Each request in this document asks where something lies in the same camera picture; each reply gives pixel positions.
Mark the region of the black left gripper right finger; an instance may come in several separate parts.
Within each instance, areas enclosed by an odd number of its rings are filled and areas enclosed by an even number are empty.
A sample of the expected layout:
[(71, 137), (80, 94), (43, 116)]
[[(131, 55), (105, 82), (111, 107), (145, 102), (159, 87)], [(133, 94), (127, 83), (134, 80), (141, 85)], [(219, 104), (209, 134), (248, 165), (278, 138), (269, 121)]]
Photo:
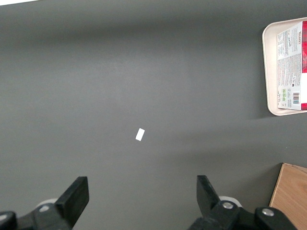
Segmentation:
[(205, 175), (197, 176), (197, 203), (202, 217), (190, 230), (295, 230), (290, 219), (272, 207), (258, 207), (246, 211), (231, 199), (221, 199)]

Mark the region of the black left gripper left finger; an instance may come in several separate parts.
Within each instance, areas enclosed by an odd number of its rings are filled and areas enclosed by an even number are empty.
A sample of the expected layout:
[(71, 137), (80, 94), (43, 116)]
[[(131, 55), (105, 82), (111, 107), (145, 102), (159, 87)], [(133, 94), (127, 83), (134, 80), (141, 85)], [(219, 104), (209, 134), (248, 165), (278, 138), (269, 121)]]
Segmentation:
[(0, 228), (2, 230), (72, 230), (88, 202), (88, 178), (79, 176), (54, 203), (38, 205), (22, 217), (17, 217), (13, 211), (2, 211)]

